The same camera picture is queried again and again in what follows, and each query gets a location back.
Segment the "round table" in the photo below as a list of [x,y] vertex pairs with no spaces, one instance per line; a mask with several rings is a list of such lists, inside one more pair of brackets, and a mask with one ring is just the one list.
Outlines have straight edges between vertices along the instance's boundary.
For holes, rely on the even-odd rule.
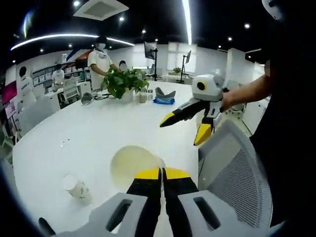
[[[198,183],[198,149],[193,146],[195,119],[160,128],[164,116],[192,97],[191,86],[150,82],[165,93],[176,90],[173,105],[151,101],[124,104],[117,99],[80,101],[56,112],[28,132],[13,148],[16,186],[22,205],[38,225],[43,217],[58,234],[88,222],[91,211],[118,190],[111,180],[111,159],[120,148],[138,145],[162,158],[167,167],[190,173]],[[84,181],[92,204],[78,204],[63,190],[72,174]]]

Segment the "person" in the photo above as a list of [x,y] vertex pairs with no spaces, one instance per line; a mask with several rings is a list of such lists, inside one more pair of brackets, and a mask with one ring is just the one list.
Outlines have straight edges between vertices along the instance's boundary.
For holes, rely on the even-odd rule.
[[61,85],[65,80],[65,72],[61,69],[61,64],[56,65],[56,70],[53,72],[53,82],[55,84]]
[[26,67],[20,68],[19,75],[21,80],[18,83],[18,94],[23,108],[28,107],[37,101],[33,93],[33,80],[31,77],[26,76],[26,71]]
[[272,199],[271,226],[284,223],[279,232],[292,233],[294,228],[313,218],[313,180],[309,157],[313,157],[312,137],[306,136],[313,127],[305,112],[313,107],[312,31],[315,26],[308,1],[262,0],[274,19],[275,32],[269,34],[268,47],[263,51],[270,60],[265,73],[252,83],[224,93],[222,111],[271,96],[261,122],[250,138],[268,177]]
[[95,49],[89,54],[88,66],[90,67],[92,90],[100,90],[103,78],[109,69],[118,70],[106,52],[108,39],[100,36],[95,41]]

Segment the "white shirt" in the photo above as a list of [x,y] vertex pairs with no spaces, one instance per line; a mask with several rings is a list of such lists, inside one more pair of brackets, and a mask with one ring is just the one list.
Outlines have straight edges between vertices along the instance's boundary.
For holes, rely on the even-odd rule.
[[[97,67],[102,71],[107,72],[113,62],[106,52],[101,52],[95,49],[89,54],[88,57],[88,66],[91,67],[92,64],[97,65]],[[104,76],[97,74],[92,69],[90,69],[90,74],[92,90],[100,89]]]
[[57,83],[62,83],[65,79],[64,70],[56,70],[53,72],[52,79]]
[[19,98],[20,100],[23,100],[23,107],[30,106],[36,102],[35,95],[33,94],[33,88],[32,78],[23,76],[18,88]]

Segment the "air vent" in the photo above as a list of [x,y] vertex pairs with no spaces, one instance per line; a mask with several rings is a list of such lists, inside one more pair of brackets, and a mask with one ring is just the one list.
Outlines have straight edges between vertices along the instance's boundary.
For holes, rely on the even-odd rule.
[[127,6],[116,0],[90,0],[74,16],[103,21],[128,9]]

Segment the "ceiling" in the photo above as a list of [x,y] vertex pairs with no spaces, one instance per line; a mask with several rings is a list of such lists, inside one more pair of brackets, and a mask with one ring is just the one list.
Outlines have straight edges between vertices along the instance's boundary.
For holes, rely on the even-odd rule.
[[[2,70],[10,67],[15,60],[20,63],[42,53],[68,50],[71,43],[74,48],[91,48],[94,39],[60,38],[33,42],[10,51],[21,41],[55,33],[82,33],[106,35],[131,43],[154,41],[188,42],[185,14],[182,0],[119,0],[129,10],[112,16],[104,21],[73,17],[78,8],[73,0],[28,0],[20,1],[13,14],[1,16],[1,22],[7,22],[0,46]],[[80,0],[83,5],[87,0]],[[232,47],[248,52],[261,48],[265,40],[268,15],[260,0],[189,0],[192,23],[192,41],[198,46],[228,50]],[[23,34],[23,21],[29,13],[31,26],[26,38]],[[126,47],[110,42],[112,49]],[[248,54],[251,61],[265,62],[260,52]]]

